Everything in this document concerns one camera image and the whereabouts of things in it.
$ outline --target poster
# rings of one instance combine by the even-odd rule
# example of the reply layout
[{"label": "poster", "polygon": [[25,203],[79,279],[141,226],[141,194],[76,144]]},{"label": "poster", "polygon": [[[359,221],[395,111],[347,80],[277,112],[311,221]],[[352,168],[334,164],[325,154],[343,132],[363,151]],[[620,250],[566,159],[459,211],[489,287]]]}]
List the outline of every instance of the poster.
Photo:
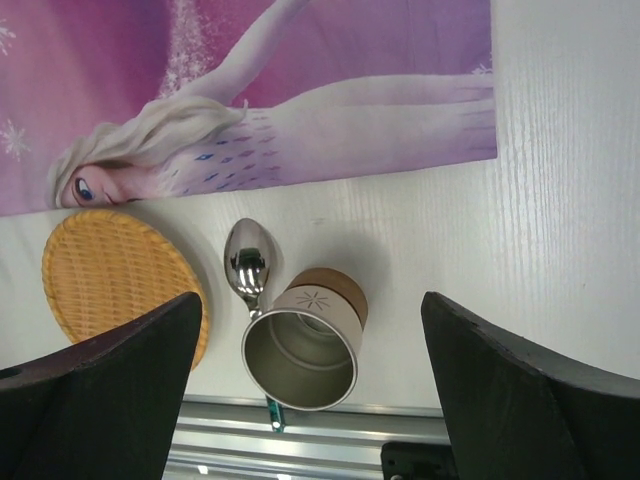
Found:
[{"label": "poster", "polygon": [[0,215],[497,155],[490,0],[0,0]]}]

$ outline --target spoon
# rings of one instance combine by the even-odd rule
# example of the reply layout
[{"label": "spoon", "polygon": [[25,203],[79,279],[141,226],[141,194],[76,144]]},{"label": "spoon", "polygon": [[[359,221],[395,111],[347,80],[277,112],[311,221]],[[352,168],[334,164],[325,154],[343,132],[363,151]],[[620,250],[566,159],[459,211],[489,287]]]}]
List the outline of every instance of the spoon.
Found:
[{"label": "spoon", "polygon": [[[259,300],[269,279],[273,257],[271,238],[259,223],[243,218],[233,226],[224,247],[224,273],[231,290],[247,305],[251,321],[262,315]],[[285,423],[282,406],[266,398],[271,429],[283,432]]]}]

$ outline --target metal cup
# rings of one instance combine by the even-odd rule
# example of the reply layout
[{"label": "metal cup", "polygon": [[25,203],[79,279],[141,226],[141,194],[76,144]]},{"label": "metal cup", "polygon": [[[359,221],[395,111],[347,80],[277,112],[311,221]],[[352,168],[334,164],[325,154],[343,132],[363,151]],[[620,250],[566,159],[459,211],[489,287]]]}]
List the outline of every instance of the metal cup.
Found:
[{"label": "metal cup", "polygon": [[249,376],[287,407],[316,411],[349,396],[368,314],[364,293],[329,268],[300,273],[242,339]]}]

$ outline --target black bracket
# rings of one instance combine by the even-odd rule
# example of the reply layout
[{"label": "black bracket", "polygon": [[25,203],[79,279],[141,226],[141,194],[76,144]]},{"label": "black bracket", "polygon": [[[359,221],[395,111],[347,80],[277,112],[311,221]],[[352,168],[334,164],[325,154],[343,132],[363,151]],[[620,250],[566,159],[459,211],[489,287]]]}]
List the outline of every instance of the black bracket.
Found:
[{"label": "black bracket", "polygon": [[459,480],[447,445],[389,442],[380,457],[384,480]]}]

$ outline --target wicker placemat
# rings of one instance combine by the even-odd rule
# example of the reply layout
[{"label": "wicker placemat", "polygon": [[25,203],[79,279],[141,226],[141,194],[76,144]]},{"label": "wicker placemat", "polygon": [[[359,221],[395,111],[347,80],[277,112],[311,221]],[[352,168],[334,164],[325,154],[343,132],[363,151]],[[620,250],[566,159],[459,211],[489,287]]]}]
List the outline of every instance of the wicker placemat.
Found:
[{"label": "wicker placemat", "polygon": [[42,280],[49,306],[73,343],[196,292],[203,311],[192,368],[204,355],[209,313],[200,283],[167,239],[129,215],[88,210],[64,220],[47,241]]}]

